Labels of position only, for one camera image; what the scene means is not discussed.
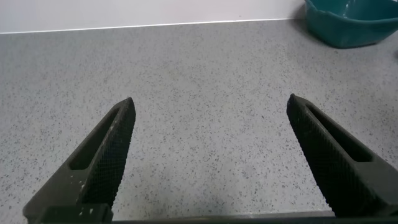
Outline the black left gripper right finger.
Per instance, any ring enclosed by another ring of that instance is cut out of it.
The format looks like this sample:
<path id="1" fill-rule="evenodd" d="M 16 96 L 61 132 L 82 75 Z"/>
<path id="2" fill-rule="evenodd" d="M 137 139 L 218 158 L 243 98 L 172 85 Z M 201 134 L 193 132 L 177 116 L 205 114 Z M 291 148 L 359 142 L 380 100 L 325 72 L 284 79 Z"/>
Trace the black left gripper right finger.
<path id="1" fill-rule="evenodd" d="M 287 116 L 337 217 L 397 216 L 397 169 L 305 98 L 290 95 Z"/>

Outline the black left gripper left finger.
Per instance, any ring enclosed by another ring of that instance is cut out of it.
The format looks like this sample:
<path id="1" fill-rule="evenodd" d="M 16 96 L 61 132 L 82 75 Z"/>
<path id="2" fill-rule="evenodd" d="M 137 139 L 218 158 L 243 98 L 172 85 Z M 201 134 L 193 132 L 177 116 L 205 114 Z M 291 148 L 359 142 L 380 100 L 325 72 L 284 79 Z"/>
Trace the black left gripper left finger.
<path id="1" fill-rule="evenodd" d="M 116 103 L 23 208 L 29 223 L 109 223 L 136 111 Z"/>

